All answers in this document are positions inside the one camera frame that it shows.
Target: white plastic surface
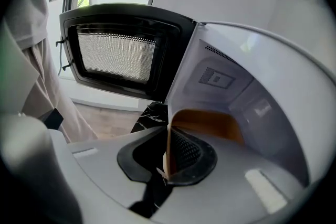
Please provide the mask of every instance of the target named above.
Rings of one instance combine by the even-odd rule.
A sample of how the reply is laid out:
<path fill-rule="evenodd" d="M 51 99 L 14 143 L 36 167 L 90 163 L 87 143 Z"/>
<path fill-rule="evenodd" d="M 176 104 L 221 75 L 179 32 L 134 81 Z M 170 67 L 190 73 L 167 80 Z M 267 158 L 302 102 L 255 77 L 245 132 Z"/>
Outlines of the white plastic surface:
<path fill-rule="evenodd" d="M 172 114 L 182 108 L 223 112 L 230 110 L 226 105 L 229 99 L 224 94 L 218 98 L 216 94 L 204 94 L 197 88 L 193 92 L 186 90 L 199 66 L 207 66 L 201 57 L 203 55 L 207 59 L 204 44 L 231 57 L 266 88 L 287 116 L 298 137 L 308 164 L 311 183 L 323 177 L 335 154 L 335 85 L 311 60 L 268 36 L 225 25 L 207 24 L 199 28 L 187 48 L 169 92 L 170 119 Z M 232 70 L 227 69 L 226 73 L 232 74 Z M 242 102 L 236 104 L 236 109 L 243 110 L 246 106 L 248 104 Z M 269 104 L 261 104 L 255 113 L 262 117 L 269 109 Z"/>
<path fill-rule="evenodd" d="M 84 224 L 152 223 L 111 199 L 97 186 L 77 163 L 61 132 L 50 130 L 50 135 L 58 164 L 78 201 Z"/>
<path fill-rule="evenodd" d="M 288 200 L 302 192 L 302 186 L 290 173 L 254 151 L 219 137 L 186 132 L 214 148 L 217 164 L 198 184 L 173 188 L 152 220 L 164 224 L 246 224 L 268 216 L 267 209 L 245 178 L 250 169 L 261 170 Z"/>
<path fill-rule="evenodd" d="M 168 95 L 169 119 L 181 108 L 217 108 L 227 112 L 228 105 L 251 83 L 253 77 L 242 67 L 211 49 L 201 40 L 189 44 L 173 82 L 177 87 L 171 88 L 177 93 Z M 208 73 L 213 73 L 209 81 Z"/>
<path fill-rule="evenodd" d="M 146 184 L 131 181 L 117 162 L 119 150 L 156 130 L 157 127 L 142 132 L 114 137 L 108 140 L 96 140 L 69 144 L 78 164 L 109 197 L 126 208 L 141 200 Z"/>
<path fill-rule="evenodd" d="M 247 171 L 245 178 L 251 184 L 269 214 L 273 214 L 287 205 L 287 201 L 281 192 L 258 169 Z"/>

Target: black bracket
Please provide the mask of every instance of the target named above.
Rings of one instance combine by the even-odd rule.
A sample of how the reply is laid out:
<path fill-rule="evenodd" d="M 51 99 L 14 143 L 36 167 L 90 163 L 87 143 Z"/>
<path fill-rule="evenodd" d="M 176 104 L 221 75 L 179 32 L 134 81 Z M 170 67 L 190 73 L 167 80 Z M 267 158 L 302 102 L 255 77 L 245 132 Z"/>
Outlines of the black bracket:
<path fill-rule="evenodd" d="M 66 65 L 66 66 L 63 66 L 63 67 L 62 67 L 62 69 L 63 69 L 63 71 L 65 71 L 67 67 L 71 67 L 71 66 L 72 66 L 72 62 L 71 62 L 71 63 L 69 63 L 69 64 L 68 64 L 68 65 Z"/>
<path fill-rule="evenodd" d="M 63 40 L 63 39 L 61 41 L 57 41 L 56 42 L 56 47 L 58 46 L 58 44 L 63 44 L 64 42 L 65 42 L 65 40 Z"/>

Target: window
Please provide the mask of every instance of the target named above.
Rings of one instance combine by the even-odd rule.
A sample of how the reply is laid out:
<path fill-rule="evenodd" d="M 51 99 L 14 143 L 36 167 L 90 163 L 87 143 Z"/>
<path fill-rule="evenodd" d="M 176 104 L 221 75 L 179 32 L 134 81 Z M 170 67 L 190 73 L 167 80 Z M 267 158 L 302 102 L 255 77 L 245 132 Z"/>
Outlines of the window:
<path fill-rule="evenodd" d="M 82 8 L 90 5 L 90 0 L 77 0 L 77 7 Z"/>

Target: ventilation slot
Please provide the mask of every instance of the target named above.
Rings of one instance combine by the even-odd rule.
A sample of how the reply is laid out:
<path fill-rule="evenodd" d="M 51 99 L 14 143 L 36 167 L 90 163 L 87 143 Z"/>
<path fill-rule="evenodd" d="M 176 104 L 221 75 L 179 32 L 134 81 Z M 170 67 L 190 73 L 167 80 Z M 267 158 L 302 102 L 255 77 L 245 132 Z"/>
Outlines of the ventilation slot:
<path fill-rule="evenodd" d="M 240 64 L 238 64 L 234 59 L 230 58 L 228 55 L 225 55 L 224 53 L 220 52 L 219 50 L 217 50 L 217 49 L 215 49 L 215 48 L 213 48 L 211 46 L 206 46 L 205 49 L 209 50 L 209 51 L 212 51 L 213 53 L 218 54 L 219 56 L 224 57 L 226 60 L 229 60 L 230 62 L 235 63 L 236 65 L 240 66 Z"/>
<path fill-rule="evenodd" d="M 207 67 L 198 82 L 227 90 L 234 81 L 235 78 Z"/>

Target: white appliance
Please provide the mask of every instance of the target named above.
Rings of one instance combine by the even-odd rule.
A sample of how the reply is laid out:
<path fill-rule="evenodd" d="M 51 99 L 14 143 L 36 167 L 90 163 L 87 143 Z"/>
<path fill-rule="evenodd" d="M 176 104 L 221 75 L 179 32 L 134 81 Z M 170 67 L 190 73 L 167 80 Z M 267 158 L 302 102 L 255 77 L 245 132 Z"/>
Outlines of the white appliance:
<path fill-rule="evenodd" d="M 4 115 L 7 167 L 39 194 L 50 217 L 69 222 L 286 220 L 335 155 L 336 32 L 327 6 L 323 0 L 151 1 L 60 16 L 77 82 L 162 101 L 170 120 L 182 109 L 227 113 L 244 145 L 174 129 L 198 156 L 178 171 L 181 184 L 163 184 L 156 168 L 166 149 L 165 127 L 66 144 L 36 119 Z M 52 167 L 56 188 L 43 184 L 50 170 L 37 163 Z M 195 168 L 206 170 L 197 182 Z M 61 204 L 50 204 L 46 193 Z"/>

